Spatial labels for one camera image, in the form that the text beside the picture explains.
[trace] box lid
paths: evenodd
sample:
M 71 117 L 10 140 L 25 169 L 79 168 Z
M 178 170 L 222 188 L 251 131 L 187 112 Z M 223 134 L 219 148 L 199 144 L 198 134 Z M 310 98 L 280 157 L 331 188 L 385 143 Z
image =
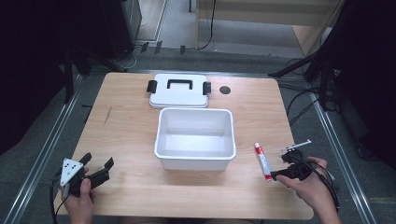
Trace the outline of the box lid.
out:
M 148 83 L 148 91 L 149 103 L 154 108 L 207 107 L 210 82 L 199 75 L 157 74 Z

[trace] white plastic bin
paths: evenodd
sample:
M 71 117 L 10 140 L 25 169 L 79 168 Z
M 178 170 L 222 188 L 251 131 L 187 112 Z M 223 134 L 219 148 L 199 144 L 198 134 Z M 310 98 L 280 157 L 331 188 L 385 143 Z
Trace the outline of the white plastic bin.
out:
M 167 107 L 159 119 L 154 153 L 164 169 L 224 170 L 236 155 L 229 110 Z

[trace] small black dot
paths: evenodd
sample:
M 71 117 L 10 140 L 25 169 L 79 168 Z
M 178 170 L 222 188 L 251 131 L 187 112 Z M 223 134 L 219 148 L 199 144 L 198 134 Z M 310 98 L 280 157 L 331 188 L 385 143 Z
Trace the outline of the small black dot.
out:
M 222 87 L 220 87 L 220 92 L 223 94 L 230 94 L 231 89 L 228 86 L 222 86 Z

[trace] person's right hand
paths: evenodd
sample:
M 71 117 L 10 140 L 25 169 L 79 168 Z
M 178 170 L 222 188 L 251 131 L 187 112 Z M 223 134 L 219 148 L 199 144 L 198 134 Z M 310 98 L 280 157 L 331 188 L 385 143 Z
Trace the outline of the person's right hand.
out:
M 324 168 L 327 167 L 327 161 L 323 159 L 308 157 L 307 161 L 319 164 Z M 323 176 L 326 176 L 320 167 L 317 167 L 316 170 Z M 332 200 L 332 195 L 321 182 L 317 174 L 312 173 L 303 181 L 290 179 L 283 175 L 278 175 L 276 180 L 287 187 L 294 189 L 297 192 L 297 195 L 314 209 L 321 223 L 341 223 L 341 219 L 337 214 Z
M 64 195 L 64 188 L 61 188 L 61 195 Z M 91 224 L 93 220 L 93 202 L 91 197 L 95 197 L 96 193 L 91 190 L 91 180 L 86 178 L 80 186 L 80 196 L 70 195 L 64 201 L 64 207 L 70 217 L 71 224 Z

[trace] white storage box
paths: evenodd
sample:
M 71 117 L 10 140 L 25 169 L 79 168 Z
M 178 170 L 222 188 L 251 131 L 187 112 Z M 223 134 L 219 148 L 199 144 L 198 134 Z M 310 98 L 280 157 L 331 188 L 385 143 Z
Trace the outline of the white storage box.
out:
M 233 115 L 226 109 L 164 108 L 154 152 L 164 169 L 224 170 L 236 154 Z
M 182 74 L 157 74 L 148 83 L 151 91 L 149 104 L 154 108 L 201 107 L 208 105 L 210 82 L 205 76 Z

